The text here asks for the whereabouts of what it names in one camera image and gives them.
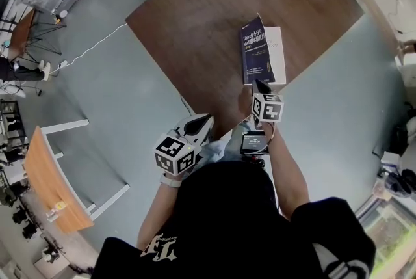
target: orange table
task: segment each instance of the orange table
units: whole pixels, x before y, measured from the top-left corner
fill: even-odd
[[[113,197],[96,209],[96,205],[85,207],[62,171],[57,159],[63,153],[54,154],[47,134],[88,125],[81,120],[49,127],[36,127],[23,163],[31,187],[36,191],[46,210],[50,211],[59,202],[66,207],[59,211],[57,226],[64,233],[72,233],[94,225],[94,220],[130,189],[125,184]]]

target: black t-shirt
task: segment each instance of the black t-shirt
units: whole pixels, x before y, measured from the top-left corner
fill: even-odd
[[[214,163],[182,183],[174,214],[145,250],[107,239],[92,279],[127,278],[138,271],[159,277],[267,269],[280,278],[320,278],[313,243],[343,261],[373,266],[374,243],[346,201],[302,205],[289,222],[279,214],[273,184],[261,167]]]

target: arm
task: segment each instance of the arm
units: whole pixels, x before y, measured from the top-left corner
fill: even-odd
[[[268,123],[264,123],[263,129],[266,136],[270,138],[273,132],[272,127]],[[274,138],[268,145],[268,150],[280,208],[283,215],[290,220],[297,207],[310,202],[306,181],[298,164],[287,149],[277,126]]]
[[[173,177],[166,174],[166,177],[181,180],[182,176]],[[155,199],[144,219],[138,232],[137,248],[145,250],[164,223],[170,218],[175,207],[178,188],[161,184],[157,190]]]

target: dark blue book cover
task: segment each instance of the dark blue book cover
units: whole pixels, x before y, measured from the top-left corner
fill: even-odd
[[[260,16],[241,28],[241,49],[244,84],[252,84],[255,79],[273,83],[270,53]]]

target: wall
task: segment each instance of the wall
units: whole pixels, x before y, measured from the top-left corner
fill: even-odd
[[[416,39],[416,0],[375,0],[400,41]],[[416,53],[406,55],[400,69],[408,100],[416,105]]]
[[[0,279],[8,279],[6,274],[2,270],[0,270]]]

